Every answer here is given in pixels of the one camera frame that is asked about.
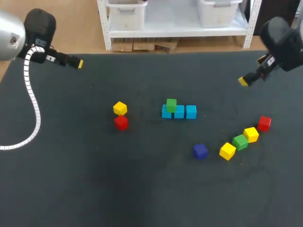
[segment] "cube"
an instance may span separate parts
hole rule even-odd
[[[248,140],[248,143],[256,142],[259,137],[259,133],[255,127],[245,129],[243,135]]]
[[[268,131],[270,128],[271,118],[261,116],[257,129],[259,131]]]
[[[204,144],[194,145],[194,157],[197,159],[205,159],[208,156],[208,149]]]
[[[197,118],[197,107],[195,105],[186,106],[186,119],[196,119]]]
[[[127,105],[125,105],[124,103],[117,102],[114,105],[114,113],[115,114],[121,116],[121,115],[126,114],[126,112],[127,112]]]
[[[167,112],[174,113],[176,111],[176,108],[177,108],[177,100],[168,98],[166,100],[166,110],[167,110]]]
[[[172,113],[167,112],[166,105],[162,107],[162,118],[171,118]]]
[[[124,131],[128,128],[128,119],[124,117],[123,115],[115,118],[115,126],[121,130]]]
[[[237,150],[242,150],[248,146],[248,140],[244,135],[236,136],[232,140],[232,145],[236,147]]]
[[[183,105],[177,105],[176,112],[174,114],[174,118],[184,118],[185,108]]]
[[[232,144],[225,143],[224,146],[220,149],[220,156],[229,161],[231,157],[235,154],[235,152],[236,148]]]

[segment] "cyan cube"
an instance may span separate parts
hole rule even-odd
[[[167,112],[166,105],[162,107],[162,118],[171,118],[172,113]]]
[[[197,107],[195,105],[186,106],[186,119],[196,119],[197,118]]]
[[[183,105],[177,105],[174,117],[181,119],[184,118],[185,107]]]
[[[204,144],[194,145],[194,157],[197,159],[205,159],[208,156],[208,149]]]

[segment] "plastic bin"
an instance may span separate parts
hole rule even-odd
[[[144,28],[147,1],[107,0],[110,9],[111,27],[118,31],[135,31]]]
[[[198,0],[202,27],[229,27],[242,0]]]

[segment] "wooden floor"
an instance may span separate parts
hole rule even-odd
[[[2,10],[24,21],[26,14],[41,8],[53,14],[57,30],[52,45],[64,53],[110,53],[105,50],[97,0],[0,0]],[[243,51],[244,37],[184,38],[175,52]],[[259,37],[254,37],[250,50],[264,50]],[[0,80],[9,62],[0,62]]]

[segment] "shelf post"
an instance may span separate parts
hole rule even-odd
[[[249,48],[250,47],[252,37],[254,35],[254,31],[255,31],[255,27],[256,27],[258,15],[259,15],[260,7],[261,7],[261,3],[262,3],[262,0],[250,0],[250,1],[251,1],[251,3],[250,3],[250,20],[248,22],[248,28],[247,28],[243,48]]]
[[[104,43],[107,51],[112,49],[112,42],[109,35],[110,21],[107,19],[107,8],[105,0],[97,0],[100,21],[103,31]]]

